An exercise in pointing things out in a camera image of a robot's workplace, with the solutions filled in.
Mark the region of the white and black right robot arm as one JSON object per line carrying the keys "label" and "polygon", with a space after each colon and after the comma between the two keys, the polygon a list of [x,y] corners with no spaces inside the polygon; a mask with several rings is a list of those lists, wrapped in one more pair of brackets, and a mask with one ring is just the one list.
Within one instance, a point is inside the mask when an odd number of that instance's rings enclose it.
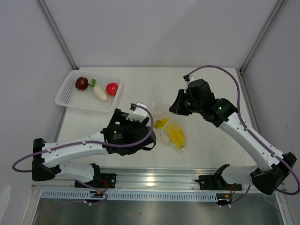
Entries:
{"label": "white and black right robot arm", "polygon": [[244,127],[238,109],[225,98],[215,98],[203,79],[190,79],[186,89],[180,89],[169,111],[182,116],[200,114],[233,138],[255,161],[253,166],[225,164],[215,172],[214,184],[225,189],[230,184],[254,185],[266,195],[273,194],[290,174],[296,162],[292,153],[272,147],[251,127]]}

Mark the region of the clear zip top bag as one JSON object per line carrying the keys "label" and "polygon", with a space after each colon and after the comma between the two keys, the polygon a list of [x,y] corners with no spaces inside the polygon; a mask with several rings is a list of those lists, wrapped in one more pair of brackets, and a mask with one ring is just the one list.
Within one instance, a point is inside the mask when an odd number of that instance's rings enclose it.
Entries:
{"label": "clear zip top bag", "polygon": [[187,146],[187,136],[182,119],[171,112],[167,104],[152,103],[150,112],[154,119],[154,131],[159,141],[183,152]]}

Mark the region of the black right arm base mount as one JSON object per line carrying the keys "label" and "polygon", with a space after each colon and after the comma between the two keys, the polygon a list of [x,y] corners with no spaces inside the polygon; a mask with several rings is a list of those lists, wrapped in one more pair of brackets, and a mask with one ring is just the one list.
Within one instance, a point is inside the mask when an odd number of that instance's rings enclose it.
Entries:
{"label": "black right arm base mount", "polygon": [[200,175],[195,180],[199,184],[201,190],[216,190],[216,191],[241,191],[241,184],[228,184],[220,175]]}

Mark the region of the white radish with green top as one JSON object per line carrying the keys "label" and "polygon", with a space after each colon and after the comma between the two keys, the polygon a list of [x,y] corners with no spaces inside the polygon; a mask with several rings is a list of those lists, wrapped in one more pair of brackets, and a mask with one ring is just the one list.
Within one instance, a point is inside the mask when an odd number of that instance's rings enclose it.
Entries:
{"label": "white radish with green top", "polygon": [[97,85],[97,82],[95,79],[92,79],[89,86],[93,89],[94,95],[100,100],[100,101],[107,101],[107,95],[102,90],[102,88]]}

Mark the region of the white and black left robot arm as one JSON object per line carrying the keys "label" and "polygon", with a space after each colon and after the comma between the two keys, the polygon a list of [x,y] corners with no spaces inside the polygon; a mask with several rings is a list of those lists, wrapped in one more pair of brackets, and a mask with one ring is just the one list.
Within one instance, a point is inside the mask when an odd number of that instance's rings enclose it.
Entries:
{"label": "white and black left robot arm", "polygon": [[151,150],[156,145],[154,119],[144,104],[132,104],[132,113],[115,109],[106,128],[84,138],[69,142],[46,142],[34,140],[34,157],[31,167],[33,181],[48,181],[56,177],[75,180],[76,188],[90,186],[104,188],[109,185],[108,175],[102,174],[95,164],[82,165],[74,159],[118,154],[132,155],[139,150]]}

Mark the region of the yellow banana bunch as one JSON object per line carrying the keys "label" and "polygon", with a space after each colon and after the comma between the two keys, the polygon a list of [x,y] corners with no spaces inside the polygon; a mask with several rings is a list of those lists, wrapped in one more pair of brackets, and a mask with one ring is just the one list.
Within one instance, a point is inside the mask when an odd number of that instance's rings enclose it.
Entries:
{"label": "yellow banana bunch", "polygon": [[156,120],[154,128],[159,132],[161,138],[177,150],[185,147],[185,135],[183,128],[174,120],[163,118]]}

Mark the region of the dark red mangosteen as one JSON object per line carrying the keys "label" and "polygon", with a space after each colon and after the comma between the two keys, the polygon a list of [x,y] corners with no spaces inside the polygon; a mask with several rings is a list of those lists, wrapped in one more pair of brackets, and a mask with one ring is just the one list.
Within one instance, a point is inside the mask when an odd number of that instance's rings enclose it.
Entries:
{"label": "dark red mangosteen", "polygon": [[79,77],[75,82],[75,88],[78,90],[86,90],[88,86],[88,79],[84,76]]}

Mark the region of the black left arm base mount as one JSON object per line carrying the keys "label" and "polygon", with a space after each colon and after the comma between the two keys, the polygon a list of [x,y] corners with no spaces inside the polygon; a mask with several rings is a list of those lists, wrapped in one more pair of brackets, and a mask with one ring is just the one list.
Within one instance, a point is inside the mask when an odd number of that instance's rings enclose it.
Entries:
{"label": "black left arm base mount", "polygon": [[94,188],[115,189],[117,174],[102,173],[85,184]]}

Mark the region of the red apple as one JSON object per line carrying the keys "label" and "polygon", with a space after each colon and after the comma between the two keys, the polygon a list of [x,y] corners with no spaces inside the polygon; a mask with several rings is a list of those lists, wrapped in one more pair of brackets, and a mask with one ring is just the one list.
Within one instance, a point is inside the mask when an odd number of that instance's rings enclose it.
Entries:
{"label": "red apple", "polygon": [[112,82],[106,86],[106,92],[110,96],[115,96],[117,94],[118,88],[119,85],[115,82]]}

